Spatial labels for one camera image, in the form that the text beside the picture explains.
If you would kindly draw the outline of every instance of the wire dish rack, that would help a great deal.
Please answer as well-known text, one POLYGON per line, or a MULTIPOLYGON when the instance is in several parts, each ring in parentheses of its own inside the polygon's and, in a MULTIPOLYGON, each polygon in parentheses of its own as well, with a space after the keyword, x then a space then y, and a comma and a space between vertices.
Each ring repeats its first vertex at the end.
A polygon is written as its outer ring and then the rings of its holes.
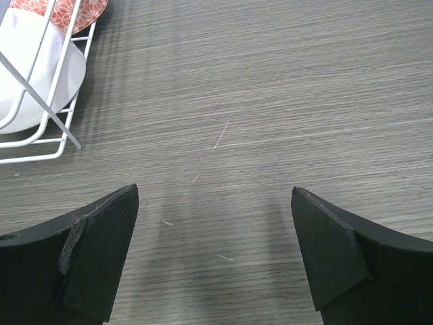
MULTIPOLYGON (((0 5, 0 23, 3 21, 3 17, 5 15, 6 9, 9 6, 9 2, 10 2, 10 0, 7 0, 7 1, 2 0, 2 2, 1 2, 1 5, 0 5)), ((2 63, 2 65, 4 65, 4 67, 6 67, 11 72, 11 74, 17 79, 17 81, 22 86, 21 90, 15 96, 15 100, 14 100, 14 102, 13 102, 13 104, 9 110, 9 113, 7 114, 7 116, 5 118, 3 118, 0 121, 0 129, 8 126, 16 118, 18 111, 20 110, 21 103, 22 103, 22 100, 24 98, 25 93, 28 93, 29 95, 31 95, 35 99, 35 101, 40 105, 41 110, 44 110, 44 113, 43 113, 43 116, 41 119, 41 123, 39 124, 38 129, 35 131, 35 133, 33 135, 31 135, 27 139, 20 140, 20 141, 0 142, 0 150, 6 149, 6 148, 19 148, 19 147, 24 147, 24 146, 29 146, 29 145, 37 145, 37 144, 58 144, 58 149, 53 154, 43 154, 43 155, 39 155, 39 156, 37 156, 37 155, 36 156, 23 156, 23 157, 19 157, 19 158, 2 158, 2 159, 0 159, 0 165, 1 164, 9 164, 9 163, 23 163, 23 162, 27 162, 27 161, 48 160, 48 159, 59 158, 64 152, 64 149, 66 146, 66 140, 68 138, 77 147, 77 149, 81 149, 80 143, 78 142, 78 140, 75 138, 75 136, 73 136, 73 134, 70 131, 70 125, 72 122, 72 117, 74 116, 76 101, 77 101, 78 93, 79 93, 80 89, 78 89, 75 96, 72 98, 72 101, 70 102, 69 107, 64 108, 63 110, 58 112, 58 114, 67 114, 65 123, 63 123, 51 109, 51 106, 52 106, 53 101, 54 101, 55 91, 57 89, 58 82, 60 79, 60 73, 61 73, 63 65, 64 65, 64 61, 65 61, 65 57, 66 57, 66 51, 68 49, 69 42, 70 41, 73 41, 73 42, 85 41, 86 45, 85 45, 85 50, 84 50, 83 55, 84 55, 86 61, 87 61, 87 57, 89 56, 89 51, 90 51, 90 47, 92 44, 93 34, 95 32, 96 22, 92 23, 92 25, 90 26, 89 34, 87 36, 72 38, 72 31, 74 30, 75 20, 76 20, 76 17, 78 15, 78 9, 80 7, 81 0, 76 0, 76 2, 75 2, 74 9, 72 11, 72 15, 71 15, 71 19, 70 19, 70 23, 68 26, 68 30, 66 32, 66 36, 65 36, 65 39, 64 39, 64 42, 62 45, 62 50, 60 52, 59 61, 58 61, 57 67, 55 69, 53 82, 51 84, 51 88, 50 88, 49 93, 48 93, 47 101, 43 100, 41 98, 41 96, 39 96, 39 94, 29 84, 29 80, 30 80, 30 77, 32 75, 33 67, 35 66, 35 62, 37 60, 39 50, 41 48, 41 44, 42 44, 43 39, 45 37, 45 32, 47 30, 49 21, 51 19, 51 15, 53 13, 55 2, 56 2, 56 0, 50 0, 49 4, 47 6, 47 11, 45 12, 45 15, 44 15, 44 24, 45 25, 44 25, 43 31, 41 33, 41 38, 40 38, 41 41, 39 42, 39 48, 37 49, 37 51, 34 55, 33 63, 30 65, 28 73, 25 76, 22 76, 14 68, 14 66, 11 64, 11 62, 0 52, 0 62, 2 63), (63 134, 61 137, 50 138, 50 139, 41 139, 42 135, 44 134, 44 132, 47 128, 47 123, 48 123, 48 120, 50 118, 63 131, 63 134)))

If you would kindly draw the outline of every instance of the orange patterned plate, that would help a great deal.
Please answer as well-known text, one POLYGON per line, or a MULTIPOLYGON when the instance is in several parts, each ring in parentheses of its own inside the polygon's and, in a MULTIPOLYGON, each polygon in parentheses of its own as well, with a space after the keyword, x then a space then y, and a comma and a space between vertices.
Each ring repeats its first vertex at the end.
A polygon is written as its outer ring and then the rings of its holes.
MULTIPOLYGON (((43 16, 47 10, 49 0, 11 0, 9 8, 19 8, 36 12, 43 16)), ((74 34, 89 27, 97 20, 107 6, 108 0, 81 0, 78 16, 76 17, 74 34)), ((75 0, 57 0, 55 2, 51 21, 66 33, 75 0)))

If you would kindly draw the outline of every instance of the white wire rack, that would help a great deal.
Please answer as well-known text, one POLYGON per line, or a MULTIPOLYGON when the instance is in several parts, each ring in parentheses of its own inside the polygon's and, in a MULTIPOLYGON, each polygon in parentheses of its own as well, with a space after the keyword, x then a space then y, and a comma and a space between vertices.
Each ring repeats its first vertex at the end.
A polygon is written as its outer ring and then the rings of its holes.
MULTIPOLYGON (((47 101, 44 101, 39 96, 39 94, 33 89, 33 87, 28 83, 30 80, 30 77, 32 75, 33 68, 35 67, 35 63, 37 61, 37 57, 39 54, 39 50, 41 48, 41 44, 42 44, 43 39, 45 37, 45 32, 47 30, 49 21, 51 19, 51 15, 52 15, 52 12, 54 9, 55 2, 56 2, 56 0, 50 0, 49 4, 47 6, 47 11, 45 12, 45 15, 44 15, 45 25, 44 25, 43 31, 41 33, 41 38, 40 38, 41 41, 39 42, 39 47, 37 48, 37 51, 35 53, 33 63, 30 65, 30 68, 28 69, 28 73, 25 76, 22 76, 14 68, 14 66, 10 63, 10 61, 0 52, 0 62, 4 65, 4 67, 6 67, 11 72, 11 74, 17 79, 17 81, 22 86, 21 90, 16 94, 16 96, 14 98, 14 102, 13 102, 7 116, 0 121, 0 129, 8 126, 16 118, 16 116, 20 110, 21 103, 22 103, 22 100, 23 100, 26 92, 29 93, 36 100, 36 102, 41 106, 41 110, 44 110, 44 113, 43 113, 43 116, 41 119, 41 123, 39 124, 38 129, 35 131, 35 133, 33 135, 31 135, 27 139, 20 140, 20 141, 0 142, 0 150, 5 149, 5 148, 24 147, 24 146, 28 146, 31 144, 37 145, 37 144, 51 144, 51 143, 58 144, 58 149, 53 154, 0 159, 0 165, 1 164, 9 164, 9 163, 23 163, 23 162, 27 162, 27 161, 48 160, 48 159, 58 158, 63 154, 65 146, 66 146, 66 140, 68 138, 70 138, 72 143, 78 149, 81 149, 80 143, 73 136, 73 134, 70 132, 70 125, 72 122, 72 117, 74 116, 74 111, 75 111, 75 106, 76 106, 76 101, 78 98, 79 90, 76 92, 75 96, 72 98, 72 101, 70 102, 69 107, 61 110, 58 113, 58 114, 60 114, 60 113, 67 114, 66 122, 64 124, 51 109, 51 106, 52 106, 53 101, 54 101, 55 91, 57 89, 58 82, 59 82, 60 73, 61 73, 63 65, 64 65, 64 60, 66 57, 66 51, 68 49, 69 42, 70 41, 73 41, 73 42, 86 41, 86 46, 85 46, 85 50, 84 50, 84 57, 85 57, 86 61, 87 61, 87 57, 89 56, 89 51, 90 51, 90 47, 92 44, 93 34, 95 32, 96 22, 92 23, 92 25, 90 26, 88 36, 71 38, 72 31, 74 30, 75 20, 76 20, 77 14, 78 14, 78 9, 79 9, 80 4, 81 4, 81 0, 76 0, 76 2, 75 2, 74 10, 72 11, 72 16, 70 19, 68 30, 66 32, 66 36, 65 36, 65 39, 63 42, 62 50, 60 52, 58 65, 57 65, 56 70, 55 70, 53 82, 51 84, 51 88, 50 88, 49 93, 48 93, 47 101), (48 120, 50 118, 63 131, 63 134, 61 137, 57 137, 57 138, 40 139, 47 128, 47 123, 48 123, 48 120)), ((4 16, 4 12, 3 12, 2 8, 0 7, 0 23, 3 20, 3 16, 4 16)))

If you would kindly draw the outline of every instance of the wood grain surface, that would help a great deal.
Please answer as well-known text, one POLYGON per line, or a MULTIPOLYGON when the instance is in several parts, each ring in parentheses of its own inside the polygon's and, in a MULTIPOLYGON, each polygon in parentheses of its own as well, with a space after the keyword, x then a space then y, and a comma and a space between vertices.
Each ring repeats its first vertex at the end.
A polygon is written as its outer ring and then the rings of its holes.
POLYGON ((433 240, 432 17, 428 0, 111 0, 83 149, 0 166, 1 232, 135 182, 111 324, 321 324, 292 186, 433 240))

